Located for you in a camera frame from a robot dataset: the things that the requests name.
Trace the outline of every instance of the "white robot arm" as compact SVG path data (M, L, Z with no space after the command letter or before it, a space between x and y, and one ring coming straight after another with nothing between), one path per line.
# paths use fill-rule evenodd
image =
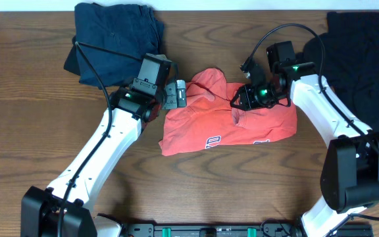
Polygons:
M354 120L356 126L367 134L371 128L361 122L351 111L349 111L348 108L346 108L330 89L325 77L322 77L322 85L328 89L326 90L327 94L343 113L351 120ZM313 74L303 76L300 80L293 81L290 98L293 103L301 108L308 116L314 124L314 127L320 133L327 147L330 140L337 139L340 136L346 136L348 138L359 136L352 127L348 126L345 119L340 116L321 93L321 89L318 86L318 75ZM301 221L303 229L307 236L325 236L328 234L329 230L334 229L342 223L347 218L348 214L360 213L365 209L366 207L356 207L348 210L346 213L337 214L335 210L327 205L324 197L321 196L314 207L302 215Z
M95 133L77 155L75 160L62 172L58 178L52 181L48 188L53 189L52 194L63 198L68 181L82 164L89 152L95 147L108 125L108 110ZM83 201L83 207L93 211L97 196L112 172L122 154L135 142L141 134L141 120L132 118L132 113L122 109L113 110L112 128L109 137L94 153L87 165L81 171L76 184L71 189L67 201L74 202L76 199Z

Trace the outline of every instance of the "wooden table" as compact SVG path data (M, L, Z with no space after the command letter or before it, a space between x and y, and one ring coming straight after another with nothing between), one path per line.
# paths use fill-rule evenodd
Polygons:
M229 82L259 38L288 22L327 31L324 11L160 12L164 45L185 80L209 67ZM105 100L63 64L75 34L74 13L0 13L0 236L18 236L20 201L45 188L75 158L98 125ZM311 35L286 28L265 47ZM320 197L326 147L298 110L298 132L271 144L235 145L163 157L164 115L152 122L106 181L94 213L158 223L254 223L294 219ZM366 211L379 216L379 205ZM379 236L379 223L372 223Z

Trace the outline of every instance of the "green led light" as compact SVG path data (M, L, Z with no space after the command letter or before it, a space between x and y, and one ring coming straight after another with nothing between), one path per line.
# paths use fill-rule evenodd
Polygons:
M260 91L260 95L266 95L267 94L267 90L261 90Z

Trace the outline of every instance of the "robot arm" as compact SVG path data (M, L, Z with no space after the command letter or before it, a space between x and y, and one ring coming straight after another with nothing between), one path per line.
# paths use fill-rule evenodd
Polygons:
M141 120L132 118L132 115L132 113L122 109L113 110L112 128L109 132L109 137L101 144L101 147L81 171L67 201L73 203L76 199L80 199L83 201L84 208L90 212L93 211L97 196L108 175L112 172L122 154L141 134ZM52 194L54 196L63 198L68 181L105 132L108 116L108 110L106 110L94 135L79 152L75 160L58 178L48 185L47 188L53 190Z
M162 55L146 54L132 84L111 94L109 135L79 173L66 203L63 204L63 197L73 175L107 130L108 109L94 135L68 168L44 191L36 187L27 191L22 199L21 237L55 236L60 216L57 211L63 205L68 210L63 219L63 236L119 236L121 226L116 221L100 215L93 219L90 212L108 175L147 123L159 115L160 109L186 106L185 82L177 80L178 70L175 68L173 72L173 66Z
M379 202L379 158L367 142L374 140L379 148L379 133L372 132L349 111L330 89L325 77L319 82L314 63L295 58L290 41L268 47L267 55L273 78L266 82L263 70L248 58L241 69L252 83L238 90L231 106L248 111L290 106L293 102L308 116L328 152L320 179L323 196L301 217L301 229L303 236L329 236L349 215Z

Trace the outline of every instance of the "orange t-shirt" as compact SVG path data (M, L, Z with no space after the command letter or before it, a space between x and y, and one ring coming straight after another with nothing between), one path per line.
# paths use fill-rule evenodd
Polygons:
M242 83L226 83L210 68L186 84L187 107L168 112L164 122L163 155L199 151L216 145L275 142L296 133L295 105L242 111L229 102Z

